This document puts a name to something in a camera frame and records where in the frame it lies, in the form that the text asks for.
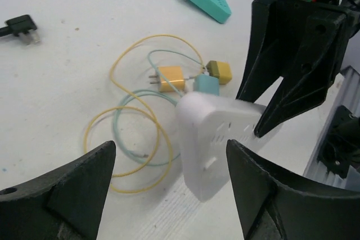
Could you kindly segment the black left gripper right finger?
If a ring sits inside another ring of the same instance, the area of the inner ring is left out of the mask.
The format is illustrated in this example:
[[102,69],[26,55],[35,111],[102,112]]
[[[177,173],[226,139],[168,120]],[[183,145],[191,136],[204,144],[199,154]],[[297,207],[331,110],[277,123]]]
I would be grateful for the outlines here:
[[359,239],[359,193],[321,184],[232,139],[229,175],[245,239]]

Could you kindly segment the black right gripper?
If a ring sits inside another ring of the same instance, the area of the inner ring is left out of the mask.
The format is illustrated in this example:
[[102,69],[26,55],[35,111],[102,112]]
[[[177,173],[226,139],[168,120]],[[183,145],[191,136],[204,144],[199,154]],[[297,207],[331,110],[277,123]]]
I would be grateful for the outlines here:
[[321,105],[359,32],[359,0],[254,0],[250,44],[236,98],[255,102],[283,80],[256,125],[261,138]]

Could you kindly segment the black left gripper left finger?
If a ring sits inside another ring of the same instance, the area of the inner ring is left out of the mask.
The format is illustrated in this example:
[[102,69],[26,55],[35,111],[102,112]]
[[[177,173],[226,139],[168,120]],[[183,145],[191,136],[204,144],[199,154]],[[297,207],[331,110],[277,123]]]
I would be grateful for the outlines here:
[[107,141],[1,190],[1,239],[96,239],[115,157],[115,143]]

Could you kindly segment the yellow cube charger front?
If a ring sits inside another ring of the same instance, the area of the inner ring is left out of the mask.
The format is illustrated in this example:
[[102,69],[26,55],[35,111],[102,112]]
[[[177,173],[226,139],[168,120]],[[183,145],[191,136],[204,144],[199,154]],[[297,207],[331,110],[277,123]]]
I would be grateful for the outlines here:
[[206,69],[210,76],[219,80],[220,85],[226,85],[232,80],[231,68],[226,62],[209,61]]

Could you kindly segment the yellow cube charger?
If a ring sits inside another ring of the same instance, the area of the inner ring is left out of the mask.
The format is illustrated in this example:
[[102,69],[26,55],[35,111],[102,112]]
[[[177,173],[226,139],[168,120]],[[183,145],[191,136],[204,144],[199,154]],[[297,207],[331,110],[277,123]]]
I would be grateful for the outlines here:
[[210,76],[219,80],[220,85],[226,85],[232,80],[231,68],[226,62],[209,61],[206,69]]
[[158,72],[149,76],[151,84],[158,86],[159,92],[176,92],[185,89],[185,78],[180,66],[161,66]]

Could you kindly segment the light blue usb charger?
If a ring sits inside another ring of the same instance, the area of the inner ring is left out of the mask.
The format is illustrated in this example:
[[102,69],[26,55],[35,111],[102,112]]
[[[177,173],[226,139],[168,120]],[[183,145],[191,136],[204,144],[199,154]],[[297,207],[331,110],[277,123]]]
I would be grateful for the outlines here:
[[194,78],[193,90],[195,92],[202,92],[219,96],[220,86],[218,78],[206,74],[200,74]]

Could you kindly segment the white triangular power strip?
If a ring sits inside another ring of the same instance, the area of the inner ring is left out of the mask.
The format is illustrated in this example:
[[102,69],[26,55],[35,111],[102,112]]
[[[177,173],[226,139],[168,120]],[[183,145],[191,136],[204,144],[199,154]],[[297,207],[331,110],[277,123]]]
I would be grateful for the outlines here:
[[254,129],[266,109],[256,103],[189,92],[175,108],[184,182],[201,202],[214,197],[229,181],[226,145],[239,141],[257,153],[281,129],[258,138]]

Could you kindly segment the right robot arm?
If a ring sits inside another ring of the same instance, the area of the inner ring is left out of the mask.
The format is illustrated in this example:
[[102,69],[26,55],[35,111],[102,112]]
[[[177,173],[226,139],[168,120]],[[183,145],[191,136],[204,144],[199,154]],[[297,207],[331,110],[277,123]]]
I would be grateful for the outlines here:
[[321,105],[359,32],[359,0],[254,0],[249,50],[237,99],[255,102],[281,84],[260,117],[262,137]]

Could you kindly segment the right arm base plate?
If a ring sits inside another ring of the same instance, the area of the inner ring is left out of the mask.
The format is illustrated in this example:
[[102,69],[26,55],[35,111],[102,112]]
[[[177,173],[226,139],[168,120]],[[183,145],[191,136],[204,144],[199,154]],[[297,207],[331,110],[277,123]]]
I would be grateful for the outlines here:
[[339,106],[320,144],[317,160],[328,172],[346,178],[351,165],[359,163],[359,117]]

